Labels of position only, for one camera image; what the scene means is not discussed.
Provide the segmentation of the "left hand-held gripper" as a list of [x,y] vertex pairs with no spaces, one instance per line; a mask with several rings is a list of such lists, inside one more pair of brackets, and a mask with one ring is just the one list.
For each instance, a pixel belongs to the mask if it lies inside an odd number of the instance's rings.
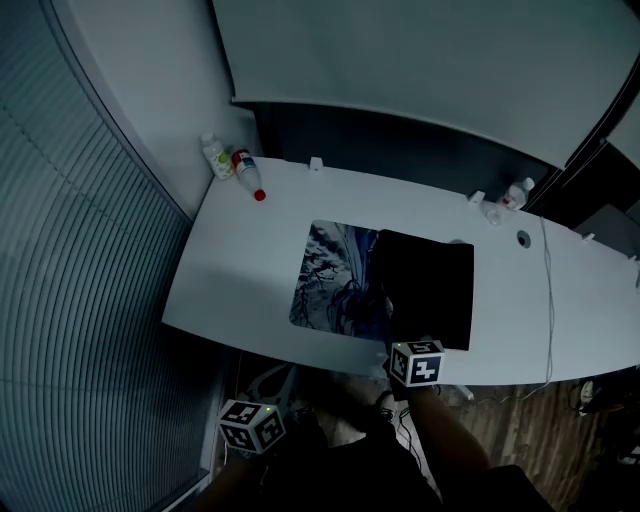
[[274,405],[228,400],[218,422],[231,449],[251,454],[269,451],[286,434],[280,412]]

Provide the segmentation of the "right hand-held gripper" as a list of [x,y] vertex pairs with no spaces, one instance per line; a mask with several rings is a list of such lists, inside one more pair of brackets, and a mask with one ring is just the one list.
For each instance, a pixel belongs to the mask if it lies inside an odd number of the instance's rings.
[[387,359],[382,368],[395,400],[405,400],[407,392],[439,383],[445,351],[438,340],[414,342],[386,341]]

